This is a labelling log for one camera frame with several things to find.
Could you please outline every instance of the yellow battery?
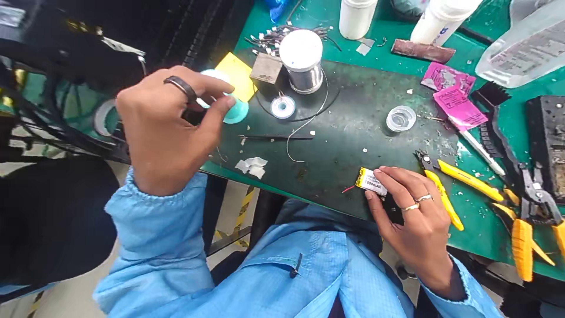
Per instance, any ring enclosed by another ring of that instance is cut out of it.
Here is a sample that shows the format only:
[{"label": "yellow battery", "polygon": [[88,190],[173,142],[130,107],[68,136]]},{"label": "yellow battery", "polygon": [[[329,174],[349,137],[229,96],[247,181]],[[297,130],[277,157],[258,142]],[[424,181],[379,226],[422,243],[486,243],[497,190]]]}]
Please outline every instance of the yellow battery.
[{"label": "yellow battery", "polygon": [[357,182],[355,185],[361,189],[375,191],[378,195],[386,196],[388,191],[383,187],[381,182],[375,178],[373,170],[363,168],[359,170],[359,177],[357,177]]}]

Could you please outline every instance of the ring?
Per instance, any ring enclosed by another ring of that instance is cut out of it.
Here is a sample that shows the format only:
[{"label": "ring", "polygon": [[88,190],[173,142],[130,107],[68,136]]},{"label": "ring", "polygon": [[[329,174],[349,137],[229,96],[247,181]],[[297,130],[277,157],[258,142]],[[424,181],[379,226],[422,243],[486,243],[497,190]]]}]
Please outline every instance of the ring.
[{"label": "ring", "polygon": [[426,194],[426,195],[424,195],[423,197],[421,197],[421,198],[419,198],[419,199],[416,199],[415,201],[416,201],[416,202],[422,202],[422,201],[428,200],[428,199],[432,199],[432,200],[433,200],[433,197],[432,197],[431,194]]},{"label": "ring", "polygon": [[173,84],[176,88],[178,88],[184,95],[187,96],[187,104],[194,104],[196,102],[196,93],[194,92],[192,87],[182,78],[178,76],[169,76],[163,80],[163,84]]},{"label": "ring", "polygon": [[416,203],[414,205],[411,205],[411,206],[404,208],[404,209],[401,209],[401,210],[402,210],[402,212],[407,212],[407,211],[410,211],[410,210],[418,209],[419,207],[420,207],[420,204]]}]

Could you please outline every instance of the hand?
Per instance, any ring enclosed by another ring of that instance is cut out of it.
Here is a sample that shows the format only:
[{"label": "hand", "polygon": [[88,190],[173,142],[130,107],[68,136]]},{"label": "hand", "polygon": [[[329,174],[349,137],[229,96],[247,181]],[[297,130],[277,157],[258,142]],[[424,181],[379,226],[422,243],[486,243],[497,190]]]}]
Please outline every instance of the hand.
[{"label": "hand", "polygon": [[376,193],[365,192],[381,236],[422,282],[445,298],[464,298],[461,279],[447,254],[451,221],[436,185],[423,175],[396,167],[382,166],[374,174],[401,208],[414,205],[415,198],[432,195],[433,199],[420,202],[419,209],[402,212],[402,226],[390,221]]},{"label": "hand", "polygon": [[[163,80],[176,75],[210,105],[199,126],[181,118],[188,98]],[[116,108],[124,124],[137,187],[150,195],[181,191],[220,143],[222,121],[235,99],[228,83],[183,66],[162,69],[121,91]]]}]

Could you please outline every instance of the zipper pull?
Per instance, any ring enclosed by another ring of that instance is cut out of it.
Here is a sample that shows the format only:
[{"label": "zipper pull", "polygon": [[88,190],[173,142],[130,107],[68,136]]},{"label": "zipper pull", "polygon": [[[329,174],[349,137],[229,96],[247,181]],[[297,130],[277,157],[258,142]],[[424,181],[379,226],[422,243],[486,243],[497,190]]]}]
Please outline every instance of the zipper pull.
[{"label": "zipper pull", "polygon": [[296,263],[296,268],[293,268],[290,271],[290,277],[294,278],[296,277],[296,275],[298,275],[298,269],[300,268],[300,263],[302,262],[302,253],[300,253],[300,255],[298,256],[298,262]]}]

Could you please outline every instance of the jacket sleeve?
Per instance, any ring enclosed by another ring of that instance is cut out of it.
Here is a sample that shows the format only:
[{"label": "jacket sleeve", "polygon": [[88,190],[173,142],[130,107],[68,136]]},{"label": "jacket sleeve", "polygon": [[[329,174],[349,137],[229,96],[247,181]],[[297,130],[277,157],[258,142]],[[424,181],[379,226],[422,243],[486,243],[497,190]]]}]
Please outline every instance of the jacket sleeve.
[{"label": "jacket sleeve", "polygon": [[214,288],[206,265],[202,214],[207,176],[197,173],[172,196],[142,193],[132,170],[106,204],[121,243],[94,300],[112,317],[139,317],[179,297],[196,300]]},{"label": "jacket sleeve", "polygon": [[451,259],[453,260],[454,265],[458,268],[459,276],[463,281],[463,288],[465,289],[466,295],[464,300],[460,302],[447,300],[436,295],[420,281],[426,294],[440,315],[443,318],[502,318],[490,296],[486,293],[479,282],[471,276],[467,268],[465,268],[465,266],[456,258],[452,257]]}]

